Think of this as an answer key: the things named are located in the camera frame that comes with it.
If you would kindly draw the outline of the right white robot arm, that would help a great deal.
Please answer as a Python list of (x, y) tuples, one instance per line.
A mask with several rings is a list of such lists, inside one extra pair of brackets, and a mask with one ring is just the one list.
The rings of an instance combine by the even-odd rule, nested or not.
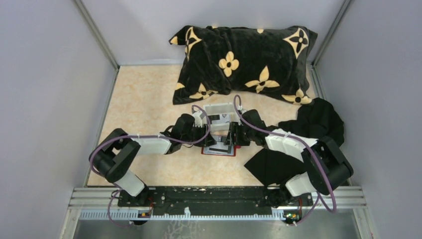
[(305, 168), (281, 182), (280, 198), (284, 204), (293, 205), (306, 193), (330, 195), (354, 174), (351, 164), (331, 137), (303, 137), (266, 126), (257, 110), (234, 109), (234, 113), (238, 121), (229, 129), (230, 143), (249, 146), (254, 142), (268, 151), (297, 160)]

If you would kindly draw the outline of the black cards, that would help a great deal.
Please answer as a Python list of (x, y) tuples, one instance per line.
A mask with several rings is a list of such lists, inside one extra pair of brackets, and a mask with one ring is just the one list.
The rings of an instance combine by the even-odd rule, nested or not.
[(231, 114), (218, 114), (209, 116), (212, 124), (227, 124), (231, 122)]

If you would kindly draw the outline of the black cloth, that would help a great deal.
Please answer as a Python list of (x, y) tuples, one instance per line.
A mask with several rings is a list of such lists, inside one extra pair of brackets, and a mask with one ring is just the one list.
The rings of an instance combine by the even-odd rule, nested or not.
[[(311, 105), (299, 108), (296, 120), (281, 121), (278, 128), (299, 136), (332, 138), (337, 146), (344, 144), (344, 122), (328, 101), (316, 98)], [(278, 151), (262, 149), (244, 167), (264, 186), (281, 184), (306, 171), (299, 160)]]

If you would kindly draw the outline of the white plastic card box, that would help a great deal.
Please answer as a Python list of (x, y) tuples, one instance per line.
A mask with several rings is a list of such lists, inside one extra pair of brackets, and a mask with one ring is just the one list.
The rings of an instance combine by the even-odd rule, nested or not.
[(233, 103), (204, 105), (204, 110), (211, 121), (211, 133), (228, 131), (232, 122), (239, 122)]

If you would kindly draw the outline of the red card holder wallet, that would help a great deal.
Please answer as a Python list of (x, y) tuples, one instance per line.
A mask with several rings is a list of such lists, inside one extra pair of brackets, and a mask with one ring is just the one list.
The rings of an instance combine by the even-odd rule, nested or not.
[(203, 155), (215, 155), (215, 156), (228, 156), (235, 157), (236, 151), (239, 149), (239, 146), (234, 145), (224, 145), (224, 144), (215, 144), (212, 146), (203, 147), (201, 154)]

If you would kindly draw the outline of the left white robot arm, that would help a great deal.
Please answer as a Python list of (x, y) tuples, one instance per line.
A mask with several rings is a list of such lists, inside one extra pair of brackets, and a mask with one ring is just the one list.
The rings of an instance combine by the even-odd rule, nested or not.
[(143, 206), (149, 200), (149, 192), (147, 185), (129, 169), (135, 157), (172, 154), (184, 144), (197, 147), (215, 144), (206, 113), (182, 114), (174, 125), (156, 135), (130, 135), (116, 128), (90, 154), (89, 163), (94, 173), (127, 192), (135, 205)]

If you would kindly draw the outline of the white credit card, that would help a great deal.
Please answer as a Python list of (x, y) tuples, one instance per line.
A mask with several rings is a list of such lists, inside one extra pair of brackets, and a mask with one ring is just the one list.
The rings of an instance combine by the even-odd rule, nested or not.
[(213, 145), (210, 147), (204, 147), (202, 154), (207, 155), (223, 155), (223, 156), (234, 156), (235, 150), (229, 145)]

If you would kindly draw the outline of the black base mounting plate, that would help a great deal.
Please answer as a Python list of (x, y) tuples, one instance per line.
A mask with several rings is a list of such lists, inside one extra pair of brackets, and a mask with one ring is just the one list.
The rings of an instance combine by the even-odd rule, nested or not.
[(122, 191), (120, 207), (146, 207), (154, 216), (182, 215), (188, 208), (192, 216), (270, 215), (278, 207), (312, 206), (310, 193), (292, 197), (278, 186), (188, 187), (152, 186), (137, 197)]

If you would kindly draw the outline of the black pillow with yellow flowers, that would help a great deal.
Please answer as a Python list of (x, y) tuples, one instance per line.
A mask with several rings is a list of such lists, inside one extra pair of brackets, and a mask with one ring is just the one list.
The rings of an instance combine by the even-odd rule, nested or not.
[(242, 91), (310, 105), (306, 63), (317, 37), (304, 26), (184, 26), (169, 40), (185, 50), (172, 102), (182, 105)]

